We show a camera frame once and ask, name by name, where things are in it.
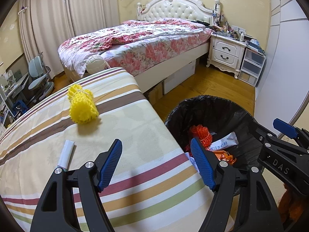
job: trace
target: black garbage bag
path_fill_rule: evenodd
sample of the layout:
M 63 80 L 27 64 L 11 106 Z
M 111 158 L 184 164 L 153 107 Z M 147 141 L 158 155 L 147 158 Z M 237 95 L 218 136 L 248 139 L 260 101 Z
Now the black garbage bag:
M 262 144 L 248 129 L 253 120 L 250 113 L 230 100 L 201 95 L 179 103 L 168 115 L 165 125 L 183 150 L 189 144 L 188 130 L 193 125 L 201 124 L 215 133 L 213 142 L 235 132 L 239 144 L 225 149 L 237 158 L 233 166 L 244 170 L 255 166 L 263 170 L 257 162 Z

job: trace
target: striped blanket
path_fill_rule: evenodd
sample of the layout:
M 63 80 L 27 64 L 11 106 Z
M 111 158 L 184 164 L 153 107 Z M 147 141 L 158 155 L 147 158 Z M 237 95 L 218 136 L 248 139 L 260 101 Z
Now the striped blanket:
M 112 68 L 78 81 L 93 92 L 100 116 L 85 125 L 69 117 L 67 87 L 21 116 L 0 139 L 0 194 L 30 231 L 40 195 L 66 139 L 75 141 L 69 170 L 109 149 L 123 153 L 100 199 L 115 231 L 198 231 L 213 193 L 140 92 L 133 76 Z M 89 231 L 78 189 L 78 221 Z M 232 227 L 230 219 L 227 231 Z

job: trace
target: beige curtain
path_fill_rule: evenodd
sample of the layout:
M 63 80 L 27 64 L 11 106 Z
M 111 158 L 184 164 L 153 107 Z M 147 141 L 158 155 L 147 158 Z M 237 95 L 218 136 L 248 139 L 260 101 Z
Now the beige curtain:
M 21 0 L 20 32 L 29 62 L 43 52 L 50 77 L 63 71 L 58 48 L 66 40 L 119 25 L 117 0 Z
M 75 36 L 119 25 L 117 0 L 66 0 Z
M 20 0 L 20 10 L 24 7 L 28 7 L 25 12 L 19 15 L 20 25 L 20 36 L 23 43 L 24 53 L 29 63 L 31 59 L 39 54 L 36 40 L 34 38 L 32 22 L 31 22 L 31 11 L 30 11 L 30 0 Z
M 50 67 L 50 77 L 63 71 L 58 48 L 74 37 L 69 24 L 64 0 L 30 0 L 31 20 L 34 37 L 43 61 Z
M 106 27 L 114 27 L 120 24 L 118 0 L 103 0 Z

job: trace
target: chair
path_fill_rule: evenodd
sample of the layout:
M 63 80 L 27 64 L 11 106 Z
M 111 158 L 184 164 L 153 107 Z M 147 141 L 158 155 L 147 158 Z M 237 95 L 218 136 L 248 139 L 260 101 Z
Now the chair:
M 36 56 L 29 62 L 29 74 L 31 77 L 35 78 L 33 82 L 29 85 L 29 90 L 35 90 L 40 88 L 40 90 L 36 93 L 36 95 L 30 100 L 32 102 L 36 102 L 37 99 L 41 101 L 42 99 L 46 98 L 50 95 L 54 88 L 54 83 L 49 82 L 50 68 L 48 66 L 43 66 L 41 58 Z

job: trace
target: nightstand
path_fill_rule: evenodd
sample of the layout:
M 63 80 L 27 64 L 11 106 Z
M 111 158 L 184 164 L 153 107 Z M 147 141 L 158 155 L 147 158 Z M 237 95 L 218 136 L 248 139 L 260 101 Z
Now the nightstand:
M 212 64 L 222 71 L 233 72 L 237 79 L 246 46 L 230 37 L 212 34 L 207 67 Z

